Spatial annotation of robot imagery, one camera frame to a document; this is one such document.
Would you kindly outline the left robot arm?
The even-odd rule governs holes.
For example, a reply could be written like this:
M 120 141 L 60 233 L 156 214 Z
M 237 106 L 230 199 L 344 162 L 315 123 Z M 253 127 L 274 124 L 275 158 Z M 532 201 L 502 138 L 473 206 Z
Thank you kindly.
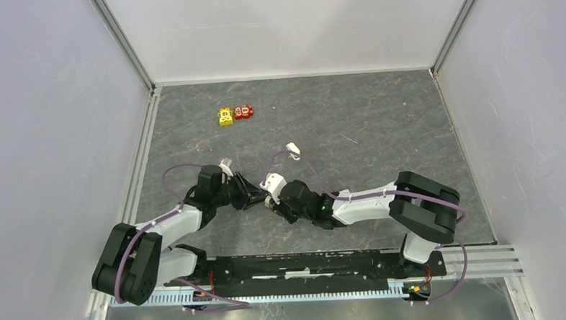
M 179 277 L 192 285 L 203 283 L 209 275 L 201 260 L 205 253 L 175 243 L 207 226 L 218 208 L 245 210 L 268 194 L 226 164 L 201 166 L 196 184 L 173 209 L 144 223 L 112 228 L 92 274 L 92 288 L 118 303 L 140 306 L 157 287 Z

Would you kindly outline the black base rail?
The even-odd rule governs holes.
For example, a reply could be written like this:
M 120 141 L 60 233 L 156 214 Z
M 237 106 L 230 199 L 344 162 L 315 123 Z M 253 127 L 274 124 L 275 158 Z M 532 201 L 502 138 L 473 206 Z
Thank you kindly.
M 187 280 L 210 286 L 222 297 L 238 298 L 386 290 L 389 280 L 423 282 L 446 274 L 439 251 L 421 265 L 394 249 L 366 249 L 210 258 Z

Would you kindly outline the white stapler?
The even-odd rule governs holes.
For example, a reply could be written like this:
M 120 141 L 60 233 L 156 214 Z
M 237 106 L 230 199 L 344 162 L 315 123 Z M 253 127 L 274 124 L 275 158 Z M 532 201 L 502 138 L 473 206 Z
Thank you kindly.
M 291 159 L 295 161 L 299 161 L 301 159 L 301 151 L 294 142 L 286 144 L 285 149 L 287 150 Z

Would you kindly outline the red toy block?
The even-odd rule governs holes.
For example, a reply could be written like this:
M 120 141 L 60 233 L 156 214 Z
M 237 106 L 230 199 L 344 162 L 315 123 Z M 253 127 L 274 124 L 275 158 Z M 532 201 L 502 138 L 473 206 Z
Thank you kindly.
M 250 105 L 241 105 L 233 110 L 233 117 L 236 120 L 248 119 L 253 116 L 253 108 Z

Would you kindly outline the yellow toy block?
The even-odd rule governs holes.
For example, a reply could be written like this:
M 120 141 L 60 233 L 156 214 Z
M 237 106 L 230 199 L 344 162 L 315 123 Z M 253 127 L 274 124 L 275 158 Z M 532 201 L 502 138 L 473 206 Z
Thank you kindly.
M 218 112 L 218 120 L 221 127 L 234 124 L 233 110 L 229 107 L 224 107 Z

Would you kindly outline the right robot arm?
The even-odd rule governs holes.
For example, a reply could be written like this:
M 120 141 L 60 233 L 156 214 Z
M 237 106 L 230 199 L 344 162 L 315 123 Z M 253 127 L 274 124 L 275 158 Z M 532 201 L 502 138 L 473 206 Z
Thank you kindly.
M 350 192 L 318 194 L 300 180 L 286 182 L 269 174 L 261 183 L 266 206 L 289 223 L 305 219 L 322 229 L 342 228 L 361 221 L 394 220 L 408 230 L 397 264 L 406 275 L 417 275 L 431 253 L 453 242 L 464 213 L 459 192 L 411 171 L 399 173 L 388 185 Z

